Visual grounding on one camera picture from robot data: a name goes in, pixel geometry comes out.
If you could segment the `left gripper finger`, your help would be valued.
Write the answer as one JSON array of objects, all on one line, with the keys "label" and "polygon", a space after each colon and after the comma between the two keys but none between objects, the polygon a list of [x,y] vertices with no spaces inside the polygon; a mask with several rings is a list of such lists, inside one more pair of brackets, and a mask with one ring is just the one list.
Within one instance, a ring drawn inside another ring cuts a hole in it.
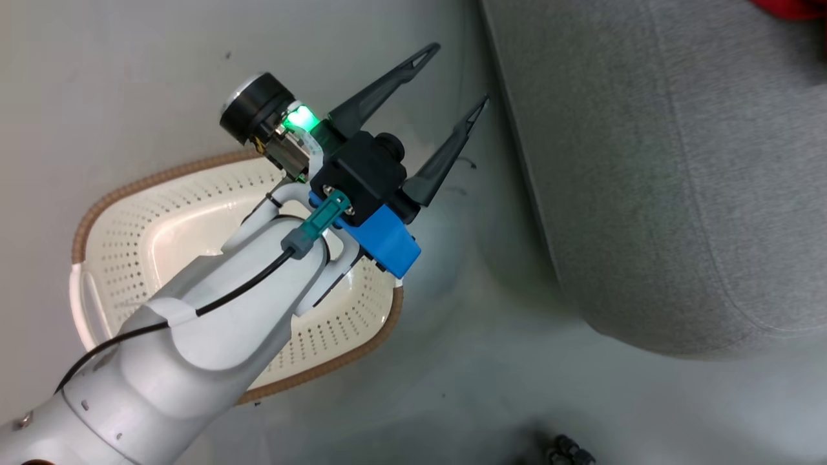
[{"label": "left gripper finger", "polygon": [[451,134],[428,161],[410,178],[405,180],[402,191],[421,207],[431,204],[443,185],[447,174],[463,152],[479,117],[487,109],[490,97],[484,95],[452,129]]}]

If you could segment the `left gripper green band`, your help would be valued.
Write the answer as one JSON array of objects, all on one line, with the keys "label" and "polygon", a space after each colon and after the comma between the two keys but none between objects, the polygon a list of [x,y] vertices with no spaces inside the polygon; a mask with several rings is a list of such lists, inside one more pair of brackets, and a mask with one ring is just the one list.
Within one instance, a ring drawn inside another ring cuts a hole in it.
[{"label": "left gripper green band", "polygon": [[283,170],[289,181],[308,183],[323,172],[329,185],[344,186],[350,182],[350,175],[333,161],[333,151],[344,145],[345,138],[360,132],[388,98],[411,82],[441,48],[439,43],[426,45],[324,119],[297,100],[272,74],[257,74],[225,102],[220,126],[239,144],[250,143]]}]

